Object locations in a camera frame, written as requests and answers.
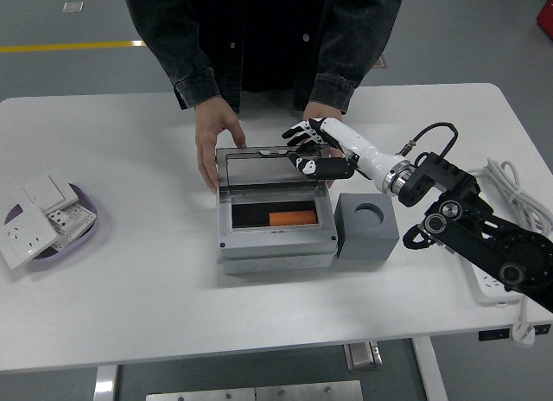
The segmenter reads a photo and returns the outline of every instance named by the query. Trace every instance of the gray floor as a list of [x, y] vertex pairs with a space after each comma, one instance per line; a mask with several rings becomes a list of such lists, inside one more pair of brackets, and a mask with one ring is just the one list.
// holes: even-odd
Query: gray floor
[[[72, 1], [85, 2], [82, 13], [61, 12]], [[544, 3], [404, 0], [385, 50], [388, 68], [373, 70], [363, 84], [491, 82], [553, 169], [553, 41], [535, 23]], [[135, 39], [123, 0], [0, 0], [0, 47]], [[0, 54], [0, 101], [170, 91], [146, 48]], [[531, 349], [510, 341], [478, 342], [476, 334], [432, 341], [451, 401], [553, 399], [551, 335], [538, 337]], [[126, 366], [119, 395], [138, 400], [158, 391], [360, 379], [366, 399], [424, 399], [409, 342], [381, 345], [385, 369], [357, 375], [346, 372], [340, 347]], [[94, 379], [91, 368], [2, 375], [0, 400], [90, 400]]]

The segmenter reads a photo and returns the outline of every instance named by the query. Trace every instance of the gray cube block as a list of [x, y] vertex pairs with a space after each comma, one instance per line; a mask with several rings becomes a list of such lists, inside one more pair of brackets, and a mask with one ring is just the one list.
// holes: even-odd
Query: gray cube block
[[340, 194], [334, 220], [338, 259], [386, 260], [399, 240], [391, 198], [384, 194]]

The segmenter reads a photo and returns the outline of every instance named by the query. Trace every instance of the white cord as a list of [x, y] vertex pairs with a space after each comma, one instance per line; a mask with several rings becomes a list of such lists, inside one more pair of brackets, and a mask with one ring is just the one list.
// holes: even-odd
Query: white cord
[[[512, 177], [505, 171], [507, 166]], [[505, 161], [499, 166], [498, 162], [488, 157], [487, 166], [468, 172], [493, 181], [501, 196], [511, 206], [521, 227], [549, 237], [553, 230], [553, 213], [520, 187], [518, 172], [511, 162]]]
[[[510, 177], [505, 167], [512, 172]], [[501, 196], [511, 206], [518, 224], [529, 231], [540, 232], [548, 237], [553, 227], [553, 214], [542, 203], [529, 196], [521, 187], [518, 172], [514, 165], [505, 161], [499, 163], [487, 158], [487, 166], [483, 169], [468, 171], [478, 177], [487, 177], [493, 181]], [[522, 297], [518, 319], [511, 327], [511, 338], [521, 347], [531, 347], [536, 339], [536, 329], [528, 323], [528, 296]]]

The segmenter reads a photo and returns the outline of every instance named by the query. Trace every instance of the yellow floor line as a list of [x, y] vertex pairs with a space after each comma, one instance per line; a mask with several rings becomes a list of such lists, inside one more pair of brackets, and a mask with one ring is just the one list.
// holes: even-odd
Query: yellow floor line
[[14, 45], [0, 47], [0, 53], [32, 53], [38, 51], [67, 51], [72, 49], [145, 47], [144, 41], [75, 42], [68, 44]]

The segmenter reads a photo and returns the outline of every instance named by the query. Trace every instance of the white table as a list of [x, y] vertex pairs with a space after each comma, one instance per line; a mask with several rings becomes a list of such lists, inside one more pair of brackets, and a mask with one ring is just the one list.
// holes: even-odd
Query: white table
[[[246, 97], [248, 145], [282, 143], [298, 121], [288, 105], [278, 92]], [[344, 120], [390, 153], [428, 124], [453, 122], [460, 138], [450, 162], [470, 169], [488, 156], [510, 159], [553, 207], [551, 173], [494, 86], [360, 88]], [[420, 144], [439, 152], [449, 137], [437, 130]], [[231, 145], [229, 136], [219, 141]], [[400, 242], [385, 263], [225, 276], [215, 197], [196, 170], [194, 112], [180, 111], [172, 94], [2, 102], [0, 214], [15, 205], [12, 187], [51, 168], [95, 202], [99, 229], [54, 265], [11, 271], [0, 258], [3, 372], [502, 328], [518, 314], [516, 304], [478, 303], [459, 259], [438, 246], [409, 251]], [[356, 175], [335, 183], [334, 204], [340, 192], [377, 191]], [[400, 234], [437, 195], [413, 208], [394, 200]], [[529, 321], [552, 319], [530, 304]]]

